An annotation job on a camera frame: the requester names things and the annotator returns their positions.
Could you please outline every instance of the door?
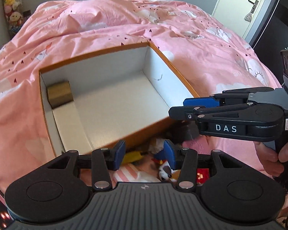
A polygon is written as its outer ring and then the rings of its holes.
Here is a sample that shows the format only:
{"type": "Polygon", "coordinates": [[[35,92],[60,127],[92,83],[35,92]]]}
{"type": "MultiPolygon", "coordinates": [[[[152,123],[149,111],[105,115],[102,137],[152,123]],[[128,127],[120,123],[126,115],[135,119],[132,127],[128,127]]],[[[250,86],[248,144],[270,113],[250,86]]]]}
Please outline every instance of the door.
{"type": "MultiPolygon", "coordinates": [[[[252,20],[254,21],[256,12],[260,10],[263,2],[257,0],[258,5],[253,9],[252,20]]],[[[233,30],[243,37],[251,22],[245,21],[245,17],[252,11],[256,0],[218,0],[213,16],[224,26],[233,30]]]]}

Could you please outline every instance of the bed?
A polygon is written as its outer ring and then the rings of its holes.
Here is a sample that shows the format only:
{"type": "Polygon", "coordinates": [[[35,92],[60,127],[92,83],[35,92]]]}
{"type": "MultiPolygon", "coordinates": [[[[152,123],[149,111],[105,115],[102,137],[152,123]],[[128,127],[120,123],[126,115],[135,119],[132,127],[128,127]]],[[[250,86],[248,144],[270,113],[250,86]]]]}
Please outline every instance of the bed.
{"type": "MultiPolygon", "coordinates": [[[[0,50],[0,189],[55,157],[45,126],[39,70],[72,57],[148,42],[201,96],[281,87],[251,46],[195,5],[171,0],[50,1],[0,50]]],[[[262,171],[254,144],[207,138],[262,171]]]]}

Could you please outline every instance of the open box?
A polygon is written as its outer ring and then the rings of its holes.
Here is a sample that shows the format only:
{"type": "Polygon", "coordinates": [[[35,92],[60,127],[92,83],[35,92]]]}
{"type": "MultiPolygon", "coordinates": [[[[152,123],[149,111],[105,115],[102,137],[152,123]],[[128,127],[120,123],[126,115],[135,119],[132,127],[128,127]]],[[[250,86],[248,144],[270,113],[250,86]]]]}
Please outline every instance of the open box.
{"type": "Polygon", "coordinates": [[[173,121],[168,110],[198,97],[171,62],[151,43],[108,48],[40,70],[41,98],[56,155],[86,154],[147,141],[173,121]],[[47,88],[68,81],[73,101],[52,108],[47,88]]]}

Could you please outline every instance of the human hand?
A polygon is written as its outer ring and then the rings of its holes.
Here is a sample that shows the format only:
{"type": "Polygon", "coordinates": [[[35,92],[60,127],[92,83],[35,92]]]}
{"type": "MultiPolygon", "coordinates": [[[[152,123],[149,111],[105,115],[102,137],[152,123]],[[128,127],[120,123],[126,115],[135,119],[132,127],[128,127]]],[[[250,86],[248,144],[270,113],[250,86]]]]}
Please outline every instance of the human hand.
{"type": "Polygon", "coordinates": [[[259,161],[266,172],[272,176],[279,176],[284,171],[281,163],[288,161],[288,143],[277,153],[266,147],[263,143],[254,142],[259,161]]]}

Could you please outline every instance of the gray ribbed panel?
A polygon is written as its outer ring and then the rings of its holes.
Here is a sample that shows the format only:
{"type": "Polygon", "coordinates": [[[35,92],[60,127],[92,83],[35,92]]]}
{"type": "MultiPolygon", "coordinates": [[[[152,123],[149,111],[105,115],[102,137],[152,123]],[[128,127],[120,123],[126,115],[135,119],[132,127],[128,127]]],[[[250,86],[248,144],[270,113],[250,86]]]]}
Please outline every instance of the gray ribbed panel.
{"type": "Polygon", "coordinates": [[[276,222],[234,226],[211,216],[197,197],[171,184],[119,183],[111,192],[97,193],[78,215],[61,223],[33,226],[14,222],[8,230],[283,230],[276,222]]]}

